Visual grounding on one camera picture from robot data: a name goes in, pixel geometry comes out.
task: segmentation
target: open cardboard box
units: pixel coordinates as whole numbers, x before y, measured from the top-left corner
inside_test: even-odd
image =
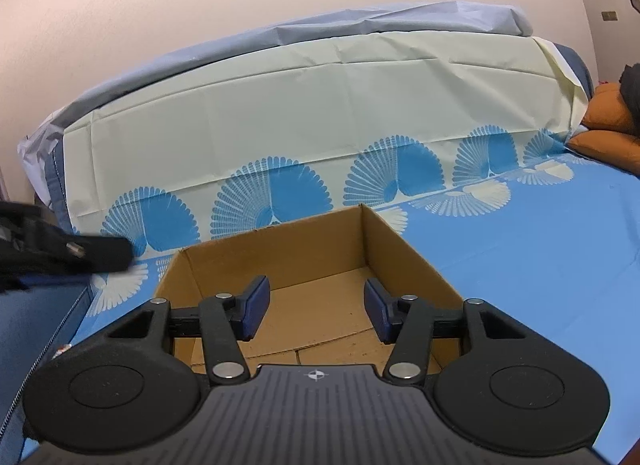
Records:
[[[255,338],[239,343],[252,373],[260,364],[374,364],[381,373],[393,346],[379,342],[365,312],[368,277],[394,296],[462,306],[442,276],[366,206],[187,248],[172,259],[156,297],[172,307],[195,306],[220,292],[242,293],[262,274],[271,283],[271,304]],[[175,342],[175,356],[204,373],[201,341]],[[429,372],[457,356],[457,341],[435,340]]]

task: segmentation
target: blue fan pattern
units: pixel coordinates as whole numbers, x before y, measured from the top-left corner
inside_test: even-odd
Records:
[[[287,158],[244,165],[218,193],[211,215],[212,239],[331,210],[324,182],[308,166]]]
[[[510,199],[511,191],[507,184],[491,179],[418,198],[410,205],[439,216],[464,218],[494,212],[504,207]]]
[[[453,185],[468,185],[518,168],[513,138],[503,128],[484,125],[460,142]]]
[[[415,196],[444,189],[444,176],[440,160],[428,148],[396,135],[358,155],[344,185],[344,205],[373,207],[393,201],[398,191]]]
[[[566,151],[562,138],[548,129],[539,130],[524,148],[524,165],[540,163]]]
[[[138,187],[120,196],[102,222],[101,233],[128,238],[136,257],[143,255],[147,246],[164,252],[200,241],[187,205],[155,187]]]

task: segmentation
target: fan pattern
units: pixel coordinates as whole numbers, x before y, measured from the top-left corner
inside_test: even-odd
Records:
[[[444,189],[438,157],[407,136],[390,136],[374,142],[355,159],[344,183],[345,206],[370,207],[390,203],[398,193],[416,196]]]
[[[403,202],[438,216],[482,216],[509,203],[510,182],[553,186],[574,177],[570,164],[591,163],[595,162],[566,152],[560,135],[542,129],[524,146],[521,167],[510,133],[485,125],[458,144],[452,188],[447,188],[442,164],[433,151],[414,138],[388,136],[356,156],[344,180],[342,205],[375,207],[402,235],[410,219],[399,206]],[[222,238],[333,208],[327,186],[307,164],[282,156],[262,158],[243,165],[224,181],[212,204],[210,235]],[[119,196],[100,231],[129,238],[138,262],[126,273],[94,276],[89,317],[138,294],[145,295],[144,300],[151,297],[174,252],[200,241],[187,205],[155,187],[141,186]]]
[[[218,192],[211,214],[211,238],[284,223],[333,208],[315,171],[287,158],[262,158],[244,165]]]

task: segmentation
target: orange cushion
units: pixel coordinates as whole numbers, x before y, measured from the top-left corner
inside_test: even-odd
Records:
[[[620,84],[599,85],[589,102],[582,125],[590,129],[615,130],[635,134],[631,112],[620,95]]]
[[[640,176],[640,138],[612,130],[588,130],[567,144],[589,158]]]

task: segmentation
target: blue gripper pad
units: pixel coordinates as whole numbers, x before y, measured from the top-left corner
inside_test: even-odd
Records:
[[[395,342],[393,326],[388,315],[388,306],[393,298],[386,292],[380,281],[367,279],[364,284],[364,309],[380,342]]]
[[[267,276],[259,275],[256,277],[238,299],[244,302],[244,315],[240,320],[242,334],[238,338],[248,341],[254,338],[269,307],[271,286]]]

